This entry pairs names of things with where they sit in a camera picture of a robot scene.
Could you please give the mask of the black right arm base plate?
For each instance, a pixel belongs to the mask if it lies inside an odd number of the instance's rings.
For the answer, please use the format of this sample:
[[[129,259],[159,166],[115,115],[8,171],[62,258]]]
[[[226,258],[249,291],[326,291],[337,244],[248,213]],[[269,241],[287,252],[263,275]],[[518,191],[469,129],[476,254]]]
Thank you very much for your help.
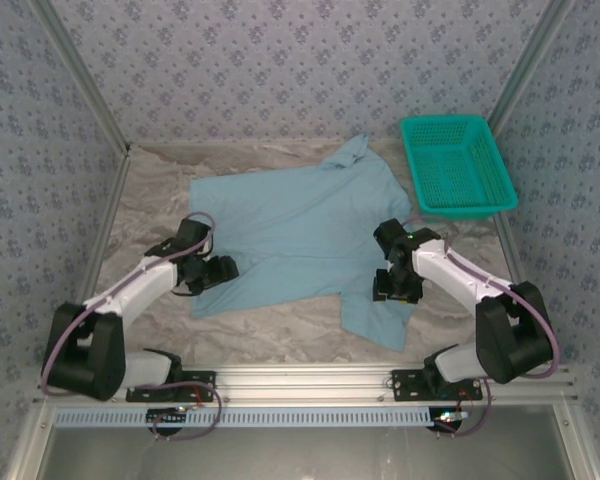
[[[482,383],[477,379],[445,380],[430,369],[391,371],[391,388],[396,402],[482,400]]]

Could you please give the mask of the aluminium frame post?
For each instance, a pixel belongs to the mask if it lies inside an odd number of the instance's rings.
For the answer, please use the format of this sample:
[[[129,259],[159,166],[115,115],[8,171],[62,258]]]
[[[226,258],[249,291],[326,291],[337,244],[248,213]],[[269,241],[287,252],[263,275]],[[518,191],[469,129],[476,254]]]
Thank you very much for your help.
[[[576,0],[547,0],[545,9],[531,31],[488,117],[489,127],[495,137],[506,126],[516,104],[575,2]]]
[[[35,401],[11,456],[5,480],[36,480],[55,420],[55,408]]]
[[[600,458],[580,405],[562,401],[554,406],[574,480],[600,480]]]
[[[107,140],[118,154],[125,157],[129,149],[128,142],[51,0],[27,1]]]

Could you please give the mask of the teal plastic basket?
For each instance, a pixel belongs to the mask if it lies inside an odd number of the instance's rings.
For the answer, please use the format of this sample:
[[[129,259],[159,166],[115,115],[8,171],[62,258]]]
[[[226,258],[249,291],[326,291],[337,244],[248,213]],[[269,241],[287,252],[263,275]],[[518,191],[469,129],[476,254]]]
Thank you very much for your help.
[[[518,206],[487,121],[476,115],[408,117],[400,130],[420,211],[481,220]]]

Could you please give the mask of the small black controller board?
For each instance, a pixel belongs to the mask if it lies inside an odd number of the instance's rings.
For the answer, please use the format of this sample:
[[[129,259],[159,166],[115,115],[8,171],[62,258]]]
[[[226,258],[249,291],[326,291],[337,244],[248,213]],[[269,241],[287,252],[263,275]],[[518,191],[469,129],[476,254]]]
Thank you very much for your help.
[[[182,407],[150,408],[145,414],[147,424],[179,424],[186,420],[187,411]]]
[[[434,408],[430,410],[433,421],[433,429],[445,433],[455,433],[462,423],[469,418],[469,413],[464,410],[451,410],[446,408]]]

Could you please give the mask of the light blue t-shirt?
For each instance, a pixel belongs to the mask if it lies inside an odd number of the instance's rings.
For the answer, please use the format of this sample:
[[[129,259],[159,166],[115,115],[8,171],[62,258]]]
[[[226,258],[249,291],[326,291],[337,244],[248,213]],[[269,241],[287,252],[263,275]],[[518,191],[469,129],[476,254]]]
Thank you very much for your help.
[[[189,205],[214,218],[214,251],[239,270],[193,300],[195,317],[337,294],[344,330],[404,349],[413,309],[374,301],[375,273],[386,262],[373,232],[406,218],[411,203],[368,135],[318,165],[193,180]]]

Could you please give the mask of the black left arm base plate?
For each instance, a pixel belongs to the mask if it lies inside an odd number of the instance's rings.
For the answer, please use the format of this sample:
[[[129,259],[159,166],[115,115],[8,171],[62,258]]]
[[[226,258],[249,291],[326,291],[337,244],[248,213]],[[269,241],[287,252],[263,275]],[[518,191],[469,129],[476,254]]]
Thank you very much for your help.
[[[216,387],[215,371],[181,371],[172,373],[158,386],[134,387],[126,391],[130,403],[211,403],[215,400],[209,387]]]

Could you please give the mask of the aluminium mounting rail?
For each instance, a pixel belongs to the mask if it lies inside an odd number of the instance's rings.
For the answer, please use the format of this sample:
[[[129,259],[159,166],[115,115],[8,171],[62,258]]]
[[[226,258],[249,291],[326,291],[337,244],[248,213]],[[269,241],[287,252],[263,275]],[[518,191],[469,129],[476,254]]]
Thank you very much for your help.
[[[395,403],[390,372],[397,364],[220,365],[216,388],[230,407],[371,407]],[[576,404],[575,378],[566,367],[548,379],[489,382],[495,406]]]

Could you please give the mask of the aluminium side rail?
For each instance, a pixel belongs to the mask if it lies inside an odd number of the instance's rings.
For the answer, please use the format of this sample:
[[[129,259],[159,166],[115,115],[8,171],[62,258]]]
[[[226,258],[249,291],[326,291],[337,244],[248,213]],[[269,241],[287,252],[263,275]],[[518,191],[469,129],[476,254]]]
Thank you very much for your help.
[[[526,276],[506,214],[497,213],[494,216],[494,223],[511,279],[515,283],[521,283]]]
[[[85,276],[77,292],[77,300],[79,303],[91,298],[95,294],[97,281],[104,261],[105,249],[108,245],[109,236],[115,220],[129,166],[129,153],[126,152],[113,177],[104,213],[87,262]]]

